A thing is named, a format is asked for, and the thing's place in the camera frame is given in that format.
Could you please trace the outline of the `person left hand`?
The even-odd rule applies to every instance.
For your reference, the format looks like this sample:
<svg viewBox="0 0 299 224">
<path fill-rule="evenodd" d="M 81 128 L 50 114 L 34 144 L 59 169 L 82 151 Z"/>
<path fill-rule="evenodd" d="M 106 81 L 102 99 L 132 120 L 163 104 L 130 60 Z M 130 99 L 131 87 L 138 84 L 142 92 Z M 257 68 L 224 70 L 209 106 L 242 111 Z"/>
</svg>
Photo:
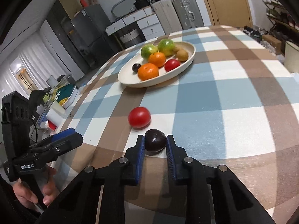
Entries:
<svg viewBox="0 0 299 224">
<path fill-rule="evenodd" d="M 54 175 L 57 173 L 56 169 L 48 166 L 48 182 L 43 186 L 42 192 L 44 195 L 43 203 L 48 207 L 59 195 L 54 181 Z M 13 191 L 18 201 L 26 208 L 34 211 L 39 211 L 37 204 L 38 198 L 29 187 L 25 185 L 20 179 L 13 185 Z"/>
</svg>

